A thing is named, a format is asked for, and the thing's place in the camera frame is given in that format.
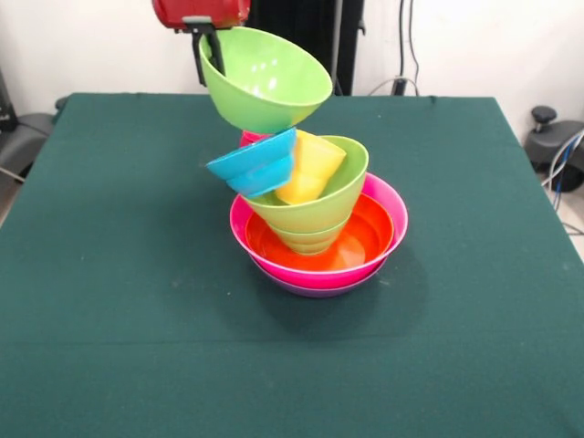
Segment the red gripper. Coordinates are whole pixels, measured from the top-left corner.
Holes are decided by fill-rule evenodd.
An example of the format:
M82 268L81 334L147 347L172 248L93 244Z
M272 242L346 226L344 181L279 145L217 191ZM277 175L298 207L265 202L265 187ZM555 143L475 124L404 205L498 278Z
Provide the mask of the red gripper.
M187 28L184 18L195 18L198 22L211 23L219 29L239 26L247 20L251 9L250 0L153 0L151 4L159 21L173 30ZM205 87L199 50L201 36L200 33L192 32L192 50L199 83ZM211 49L210 63L224 75L223 53L215 29L207 34L207 43Z

